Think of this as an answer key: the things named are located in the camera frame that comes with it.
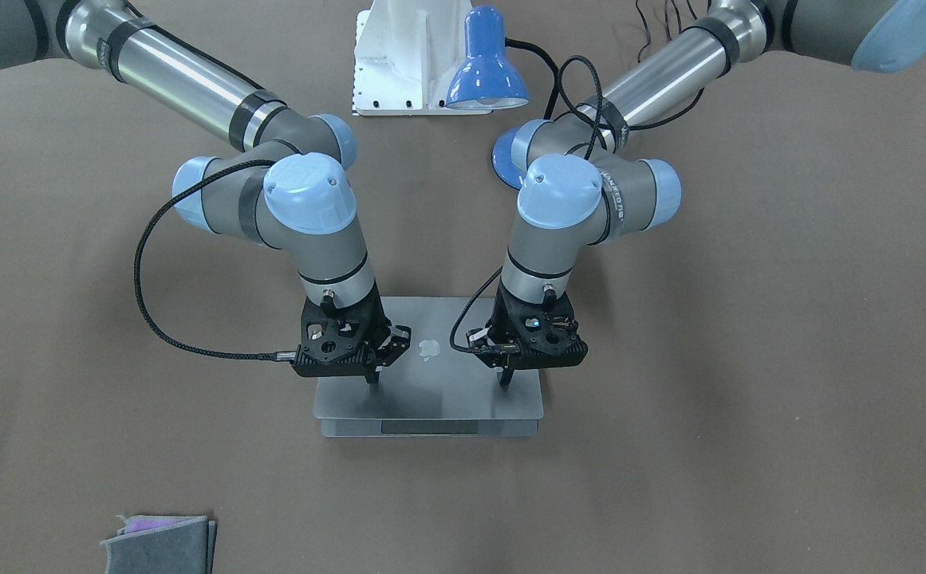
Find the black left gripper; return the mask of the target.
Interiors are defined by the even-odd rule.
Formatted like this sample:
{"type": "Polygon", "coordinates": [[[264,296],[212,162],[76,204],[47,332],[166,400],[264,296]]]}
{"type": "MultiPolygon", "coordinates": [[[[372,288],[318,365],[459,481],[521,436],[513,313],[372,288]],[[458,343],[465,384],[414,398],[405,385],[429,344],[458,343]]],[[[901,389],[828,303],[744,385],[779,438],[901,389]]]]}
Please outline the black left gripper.
{"type": "MultiPolygon", "coordinates": [[[[495,299],[495,340],[561,340],[571,336],[571,306],[553,284],[542,286],[542,300],[524,301],[498,285],[495,299]]],[[[503,364],[498,376],[499,388],[510,388],[513,367],[503,364]]]]}

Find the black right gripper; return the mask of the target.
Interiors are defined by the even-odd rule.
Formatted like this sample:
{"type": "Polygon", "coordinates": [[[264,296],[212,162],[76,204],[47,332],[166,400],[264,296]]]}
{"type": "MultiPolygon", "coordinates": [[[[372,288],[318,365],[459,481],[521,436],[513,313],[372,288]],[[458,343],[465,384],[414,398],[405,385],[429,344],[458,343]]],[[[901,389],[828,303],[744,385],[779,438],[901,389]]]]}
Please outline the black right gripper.
{"type": "Polygon", "coordinates": [[[379,367],[390,366],[408,350],[412,330],[387,319],[376,281],[305,279],[303,287],[303,342],[375,343],[375,350],[365,353],[365,382],[378,384],[379,367]]]}

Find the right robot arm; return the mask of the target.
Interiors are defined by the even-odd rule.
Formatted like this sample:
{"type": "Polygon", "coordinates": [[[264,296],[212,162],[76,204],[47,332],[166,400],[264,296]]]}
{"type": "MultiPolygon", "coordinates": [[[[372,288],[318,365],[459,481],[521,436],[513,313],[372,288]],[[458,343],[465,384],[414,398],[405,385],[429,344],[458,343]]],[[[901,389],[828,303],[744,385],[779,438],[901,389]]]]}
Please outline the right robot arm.
{"type": "Polygon", "coordinates": [[[228,352],[229,360],[285,362],[302,377],[360,377],[408,349],[411,331],[384,312],[347,171],[357,142],[332,114],[303,116],[250,77],[179,39],[128,1],[0,1],[0,70],[64,58],[137,88],[235,149],[178,168],[172,197],[146,226],[134,257],[141,315],[168,344],[142,290],[150,234],[175,210],[204,231],[284,250],[305,287],[298,348],[228,352]]]}

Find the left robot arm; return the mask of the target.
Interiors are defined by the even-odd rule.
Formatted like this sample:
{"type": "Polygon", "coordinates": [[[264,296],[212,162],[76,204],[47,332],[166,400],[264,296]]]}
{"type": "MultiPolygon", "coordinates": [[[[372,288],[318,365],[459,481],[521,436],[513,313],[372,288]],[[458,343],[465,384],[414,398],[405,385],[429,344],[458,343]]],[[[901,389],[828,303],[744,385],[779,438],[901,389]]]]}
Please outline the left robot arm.
{"type": "Polygon", "coordinates": [[[502,387],[517,371],[576,366],[587,355],[565,293],[580,249],[678,211],[674,168],[621,159],[629,137],[677,119],[679,104],[691,108],[710,81],[769,50],[894,73],[926,54],[926,1],[715,1],[572,112],[504,134],[517,217],[491,318],[467,334],[467,350],[499,368],[502,387]]]}

